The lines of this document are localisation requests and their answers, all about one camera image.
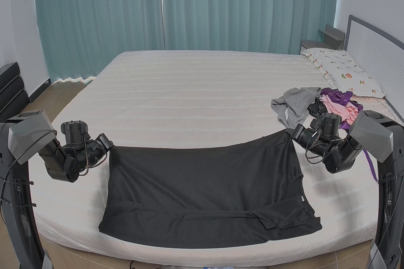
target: floral pillow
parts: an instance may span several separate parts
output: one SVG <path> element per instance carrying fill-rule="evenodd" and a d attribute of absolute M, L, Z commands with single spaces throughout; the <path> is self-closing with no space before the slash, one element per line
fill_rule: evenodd
<path fill-rule="evenodd" d="M 301 52 L 310 59 L 333 88 L 357 96 L 382 98 L 386 94 L 375 79 L 362 70 L 345 50 L 309 48 Z"/>

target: white headboard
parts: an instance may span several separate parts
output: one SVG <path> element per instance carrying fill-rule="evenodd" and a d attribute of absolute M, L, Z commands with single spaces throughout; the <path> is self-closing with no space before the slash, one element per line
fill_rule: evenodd
<path fill-rule="evenodd" d="M 380 83 L 386 92 L 387 103 L 402 119 L 404 44 L 383 30 L 350 15 L 344 50 Z"/>

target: gray cloth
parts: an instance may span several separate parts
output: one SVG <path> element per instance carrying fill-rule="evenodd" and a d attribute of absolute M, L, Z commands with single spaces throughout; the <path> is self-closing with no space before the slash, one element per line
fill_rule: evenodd
<path fill-rule="evenodd" d="M 287 90 L 278 99 L 271 100 L 271 108 L 278 114 L 278 120 L 286 128 L 295 129 L 298 123 L 303 124 L 309 116 L 309 105 L 319 99 L 321 95 L 320 87 L 294 87 Z"/>

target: baseboard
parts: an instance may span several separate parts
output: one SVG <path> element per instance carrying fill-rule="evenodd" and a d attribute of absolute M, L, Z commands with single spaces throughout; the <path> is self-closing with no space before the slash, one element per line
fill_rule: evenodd
<path fill-rule="evenodd" d="M 41 95 L 42 92 L 49 87 L 50 84 L 51 80 L 47 79 L 41 86 L 38 87 L 38 89 L 33 92 L 33 94 L 29 96 L 29 102 L 32 103 L 33 101 L 35 101 L 38 96 Z"/>

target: bed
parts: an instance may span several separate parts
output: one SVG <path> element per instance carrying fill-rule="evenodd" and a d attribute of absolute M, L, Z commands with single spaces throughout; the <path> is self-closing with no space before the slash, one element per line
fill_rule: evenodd
<path fill-rule="evenodd" d="M 378 43 L 378 48 L 390 46 L 391 40 L 385 35 L 376 32 L 377 37 L 371 38 L 370 33 L 366 36 L 363 32 L 369 25 L 355 23 L 359 27 L 349 26 L 348 51 L 358 50 L 362 57 L 368 55 L 368 60 L 373 60 L 366 49 L 375 50 L 363 44 L 372 44 L 381 36 L 384 40 Z M 404 66 L 404 45 L 396 46 L 401 50 L 396 63 Z M 404 79 L 400 73 L 391 74 L 391 53 L 396 55 L 398 49 L 378 51 L 389 57 L 383 60 L 389 62 L 384 63 L 389 72 L 387 76 L 375 74 L 371 64 L 363 66 L 369 73 L 378 75 L 387 98 L 396 108 L 404 106 L 400 105 L 404 95 L 392 97 L 385 78 L 393 77 L 401 82 Z M 292 87 L 314 86 L 329 87 L 329 84 L 302 55 L 233 51 L 125 52 L 63 109 L 53 126 L 59 130 L 64 121 L 84 120 L 92 137 L 104 132 L 115 145 L 161 148 L 233 145 L 284 129 L 271 110 L 271 99 Z M 356 100 L 365 109 L 398 120 L 400 110 L 394 111 L 383 99 Z M 309 116 L 306 127 L 311 120 Z M 58 139 L 65 143 L 60 133 Z M 306 197 L 323 225 L 322 230 L 308 236 L 218 249 L 160 248 L 118 240 L 98 231 L 107 202 L 108 162 L 70 184 L 52 180 L 36 155 L 29 162 L 29 171 L 35 183 L 32 199 L 38 205 L 34 209 L 38 231 L 50 241 L 84 251 L 184 266 L 275 265 L 372 239 L 377 222 L 378 187 L 365 155 L 358 156 L 351 170 L 329 174 L 322 164 L 310 165 L 301 147 L 295 145 L 295 148 L 304 174 Z"/>

